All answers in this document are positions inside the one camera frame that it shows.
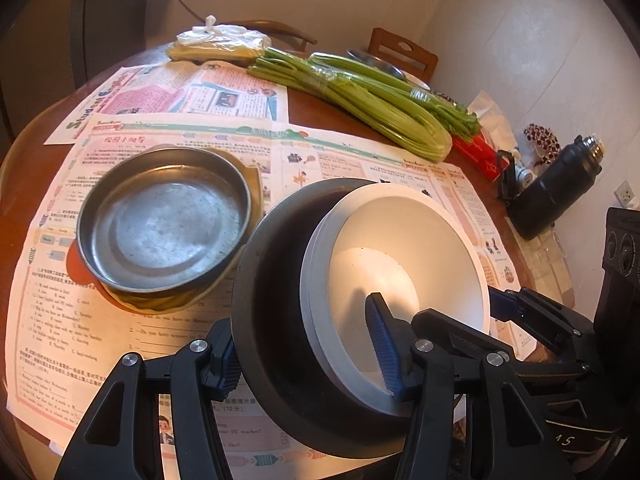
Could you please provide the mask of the small red noodle cup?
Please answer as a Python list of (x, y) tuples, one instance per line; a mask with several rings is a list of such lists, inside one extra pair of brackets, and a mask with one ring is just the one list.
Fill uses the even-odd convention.
[(329, 263), (332, 321), (366, 385), (385, 389), (364, 319), (364, 300), (381, 294), (393, 315), (411, 320), (433, 308), (489, 330), (488, 285), (477, 252), (436, 200), (400, 184), (368, 184), (337, 205), (342, 224)]

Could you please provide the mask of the stainless steel bowl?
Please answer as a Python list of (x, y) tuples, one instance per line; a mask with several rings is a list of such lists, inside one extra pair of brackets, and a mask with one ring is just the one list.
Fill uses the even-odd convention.
[(401, 451), (409, 422), (378, 414), (338, 390), (314, 357), (299, 307), (299, 278), (312, 232), (362, 179), (319, 181), (272, 207), (236, 270), (231, 328), (242, 373), (267, 415), (322, 453), (377, 458)]

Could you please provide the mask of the orange plastic plate with ears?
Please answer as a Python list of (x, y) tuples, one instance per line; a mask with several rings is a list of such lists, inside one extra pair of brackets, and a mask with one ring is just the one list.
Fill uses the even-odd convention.
[(68, 248), (66, 259), (66, 272), (68, 277), (78, 285), (92, 285), (101, 288), (102, 283), (90, 272), (84, 259), (81, 257), (77, 240), (73, 240)]

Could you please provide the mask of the large red noodle cup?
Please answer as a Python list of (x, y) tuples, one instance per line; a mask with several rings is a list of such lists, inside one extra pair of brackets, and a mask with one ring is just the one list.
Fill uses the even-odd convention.
[(299, 302), (304, 329), (322, 370), (341, 393), (376, 414), (404, 417), (409, 413), (407, 403), (395, 401), (386, 387), (378, 391), (366, 385), (355, 365), (342, 360), (346, 351), (332, 321), (328, 294), (329, 263), (342, 224), (336, 216), (338, 203), (314, 229), (303, 258)]

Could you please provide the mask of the red tissue box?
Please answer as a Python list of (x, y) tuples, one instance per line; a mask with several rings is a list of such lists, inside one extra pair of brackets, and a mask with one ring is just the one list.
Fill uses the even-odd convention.
[(453, 136), (452, 148), (490, 182), (495, 182), (500, 176), (497, 152), (486, 143), (481, 134), (473, 136), (471, 141)]

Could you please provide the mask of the celery bunch front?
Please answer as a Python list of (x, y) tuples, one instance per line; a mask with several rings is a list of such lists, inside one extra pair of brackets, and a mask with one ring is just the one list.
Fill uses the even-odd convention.
[(424, 107), (382, 82), (273, 48), (258, 56), (247, 71), (341, 107), (386, 139), (430, 162), (441, 162), (451, 151), (452, 137), (445, 127)]

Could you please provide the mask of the celery bunch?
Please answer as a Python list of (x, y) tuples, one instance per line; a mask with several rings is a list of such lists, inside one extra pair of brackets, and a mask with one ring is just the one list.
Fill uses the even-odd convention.
[(430, 162), (441, 162), (451, 151), (452, 137), (445, 127), (424, 107), (382, 82), (273, 48), (258, 56), (247, 71), (341, 107), (386, 139)]
[(470, 113), (462, 105), (451, 104), (430, 90), (413, 86), (410, 82), (383, 73), (382, 70), (336, 54), (314, 52), (311, 53), (308, 61), (314, 66), (334, 68), (339, 72), (375, 81), (377, 84), (393, 89), (396, 93), (423, 107), (449, 133), (466, 142), (471, 142), (474, 136), (480, 134), (480, 122), (474, 113)]

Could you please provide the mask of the celery bunch back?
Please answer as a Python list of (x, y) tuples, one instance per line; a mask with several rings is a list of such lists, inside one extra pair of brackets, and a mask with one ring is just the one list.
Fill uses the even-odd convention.
[(423, 107), (449, 133), (466, 142), (471, 142), (474, 136), (480, 134), (480, 122), (474, 113), (470, 113), (462, 105), (451, 104), (430, 90), (413, 86), (410, 82), (383, 73), (382, 70), (336, 54), (314, 52), (311, 53), (308, 61), (314, 66), (334, 68), (339, 72), (375, 81), (377, 84), (393, 89), (396, 93)]

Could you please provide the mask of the white dishes far back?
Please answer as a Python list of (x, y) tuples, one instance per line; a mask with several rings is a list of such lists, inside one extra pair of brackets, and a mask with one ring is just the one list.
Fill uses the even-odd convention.
[(418, 78), (417, 76), (414, 76), (413, 74), (410, 74), (408, 72), (404, 72), (404, 75), (405, 75), (405, 80), (408, 81), (408, 83), (411, 84), (413, 87), (418, 87), (426, 91), (431, 90), (431, 87), (426, 82)]

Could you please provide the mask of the metal bowl far back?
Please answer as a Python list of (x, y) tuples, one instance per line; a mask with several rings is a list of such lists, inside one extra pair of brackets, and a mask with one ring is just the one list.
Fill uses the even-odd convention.
[(382, 60), (382, 58), (378, 58), (375, 55), (372, 55), (368, 52), (359, 51), (359, 50), (348, 50), (347, 54), (350, 58), (355, 61), (358, 61), (364, 65), (376, 68), (387, 75), (393, 76), (397, 79), (406, 81), (407, 77), (405, 73), (389, 62)]

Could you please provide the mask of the wooden chair back right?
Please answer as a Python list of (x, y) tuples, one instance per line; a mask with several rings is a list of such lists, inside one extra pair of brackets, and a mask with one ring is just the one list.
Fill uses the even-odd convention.
[(438, 63), (436, 54), (381, 27), (372, 29), (367, 52), (427, 84)]

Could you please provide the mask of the wooden chair behind table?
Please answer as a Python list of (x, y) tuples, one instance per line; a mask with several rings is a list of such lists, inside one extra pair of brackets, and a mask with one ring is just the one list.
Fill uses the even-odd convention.
[(305, 52), (309, 46), (318, 44), (318, 39), (308, 32), (282, 22), (273, 20), (245, 20), (235, 21), (235, 25), (247, 29), (258, 30), (267, 35), (277, 47), (295, 52)]

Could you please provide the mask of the back newspaper sheet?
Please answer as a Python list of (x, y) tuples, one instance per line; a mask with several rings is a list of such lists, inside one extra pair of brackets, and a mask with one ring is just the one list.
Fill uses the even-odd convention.
[(288, 121), (288, 90), (231, 63), (179, 61), (122, 67), (47, 138), (73, 144), (95, 114), (192, 113)]

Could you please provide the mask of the plastic bag with yellow food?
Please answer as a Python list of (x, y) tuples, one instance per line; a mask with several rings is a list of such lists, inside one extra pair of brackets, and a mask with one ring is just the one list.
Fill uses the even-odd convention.
[(224, 61), (247, 65), (271, 46), (271, 39), (242, 25), (219, 24), (213, 15), (204, 25), (194, 25), (180, 32), (166, 49), (171, 61), (205, 63)]

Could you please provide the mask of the grey refrigerator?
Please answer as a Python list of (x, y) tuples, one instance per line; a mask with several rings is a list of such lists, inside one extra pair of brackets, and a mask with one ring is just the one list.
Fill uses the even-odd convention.
[(1, 0), (1, 136), (145, 48), (146, 0)]

